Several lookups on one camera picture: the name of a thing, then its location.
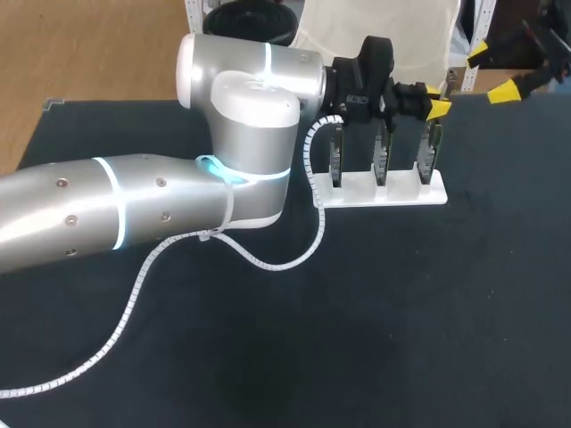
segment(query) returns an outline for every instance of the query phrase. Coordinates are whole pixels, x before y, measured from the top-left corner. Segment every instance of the cable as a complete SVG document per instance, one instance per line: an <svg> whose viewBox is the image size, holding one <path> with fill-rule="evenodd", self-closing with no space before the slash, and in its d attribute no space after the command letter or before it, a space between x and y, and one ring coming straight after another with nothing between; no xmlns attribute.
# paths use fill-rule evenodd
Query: cable
<svg viewBox="0 0 571 428"><path fill-rule="evenodd" d="M74 379L77 379L87 370L89 370L91 367L93 367L95 364L101 361L103 357L105 357L109 353L109 351L113 348L113 346L115 346L115 344L125 331L125 327L127 326L127 322L129 321L131 314L133 313L133 308L135 307L138 295L141 292L141 287L143 286L143 282L145 281L146 275L149 272L151 265L161 255L161 253L165 251L167 248L169 248L173 243L189 238L191 236L213 237L216 239L220 239L223 243L232 247L246 260L251 262L254 266L264 270L270 270L275 272L295 268L296 266L301 265L309 257L311 257L311 255L319 247L319 244L321 243L321 240L323 239L323 234L325 232L325 208L323 207L323 203L321 202L321 198L319 196L317 185L315 184L315 178L313 176L313 170L311 169L311 163L310 163L311 143L313 142L313 137L322 127L328 124L341 124L341 123L343 123L343 119L341 119L340 116L326 116L325 118L322 118L318 120L315 124L313 124L313 126L311 127L310 131L308 132L305 138L305 144L303 146L303 166L305 167L305 174L307 175L311 191L313 192L314 201L317 205L318 214L319 214L319 226L313 244L302 256L295 259L294 261L290 261L289 263L285 263L282 265L270 265L269 263L265 263L254 257L243 246L241 246L239 243L237 243L229 236L226 236L224 234L212 235L211 231L209 230L203 230L201 232L192 232L190 234L177 235L167 238L162 243L160 243L154 250L152 250L151 253L145 259L143 266L139 270L137 279L135 280L135 284L133 285L133 291L131 292L131 295L128 298L127 307L125 307L125 310L123 311L123 315L121 316L121 319L117 324L117 327L115 327L115 330L113 331L113 334L111 335L109 340L93 357L91 357L88 361L83 363L75 370L67 373L64 376L58 377L57 379L54 379L51 382L41 383L39 385L30 386L28 388L0 390L0 399L27 397L29 395L35 395L41 392L53 390L55 388L63 386L64 384Z"/></svg>

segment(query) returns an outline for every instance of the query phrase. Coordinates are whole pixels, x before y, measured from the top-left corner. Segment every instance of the white holder rack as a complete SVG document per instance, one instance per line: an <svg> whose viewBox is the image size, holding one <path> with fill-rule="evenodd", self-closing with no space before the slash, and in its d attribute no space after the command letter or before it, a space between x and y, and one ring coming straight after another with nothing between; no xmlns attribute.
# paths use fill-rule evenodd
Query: white holder rack
<svg viewBox="0 0 571 428"><path fill-rule="evenodd" d="M389 171L386 186L377 186L375 172L344 172L342 187L333 187L331 174L315 174L315 184L326 209L442 205L448 201L443 178L435 170L430 185L423 185L412 169Z"/></svg>

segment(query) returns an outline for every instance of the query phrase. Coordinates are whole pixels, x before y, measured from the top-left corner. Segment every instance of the black table surface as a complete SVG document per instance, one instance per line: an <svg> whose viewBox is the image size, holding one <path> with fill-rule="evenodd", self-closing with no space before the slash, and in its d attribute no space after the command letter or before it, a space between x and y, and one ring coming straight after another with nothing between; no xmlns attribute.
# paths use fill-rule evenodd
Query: black table surface
<svg viewBox="0 0 571 428"><path fill-rule="evenodd" d="M0 401L12 428L571 426L571 97L491 107L458 97L440 207L329 210L302 266L257 269L220 242L170 247L128 328L58 390ZM421 128L399 123L393 168ZM322 169L327 132L313 158ZM347 165L366 166L352 128ZM316 214L300 135L283 217L231 232L269 262L298 256ZM176 102L85 102L44 113L21 167L209 152ZM0 389L63 375L107 340L152 245L0 276Z"/></svg>

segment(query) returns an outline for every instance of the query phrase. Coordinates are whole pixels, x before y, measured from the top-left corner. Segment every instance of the wooden floor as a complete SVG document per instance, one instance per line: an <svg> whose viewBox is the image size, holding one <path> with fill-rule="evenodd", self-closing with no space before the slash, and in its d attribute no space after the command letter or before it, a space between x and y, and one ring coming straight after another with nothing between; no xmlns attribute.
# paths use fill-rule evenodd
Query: wooden floor
<svg viewBox="0 0 571 428"><path fill-rule="evenodd" d="M0 175L48 97L174 99L183 0L0 0Z"/></svg>

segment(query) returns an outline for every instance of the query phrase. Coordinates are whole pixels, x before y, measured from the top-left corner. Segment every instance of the glowing blue light ring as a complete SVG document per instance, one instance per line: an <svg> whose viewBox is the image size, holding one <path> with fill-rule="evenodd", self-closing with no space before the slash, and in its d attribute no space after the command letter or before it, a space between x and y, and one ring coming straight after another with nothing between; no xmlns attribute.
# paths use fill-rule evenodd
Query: glowing blue light ring
<svg viewBox="0 0 571 428"><path fill-rule="evenodd" d="M287 169L282 172L278 172L277 174L250 174L247 172L236 171L235 169L229 168L225 166L216 156L204 155L199 156L196 158L197 162L203 160L209 160L212 164L220 171L220 173L225 177L238 177L242 178L245 181L270 181L270 180L278 180L280 178L284 178L289 176L291 172L291 168Z"/></svg>
<svg viewBox="0 0 571 428"><path fill-rule="evenodd" d="M271 45L266 44L266 63L264 67L264 84L269 85L271 78Z"/></svg>
<svg viewBox="0 0 571 428"><path fill-rule="evenodd" d="M117 205L117 214L119 215L119 232L117 233L117 242L113 249L118 250L125 241L125 235L127 233L127 207L123 199L123 191L121 190L119 180L117 180L113 168L111 168L107 160L102 158L93 158L93 160L99 162L111 182L115 204Z"/></svg>

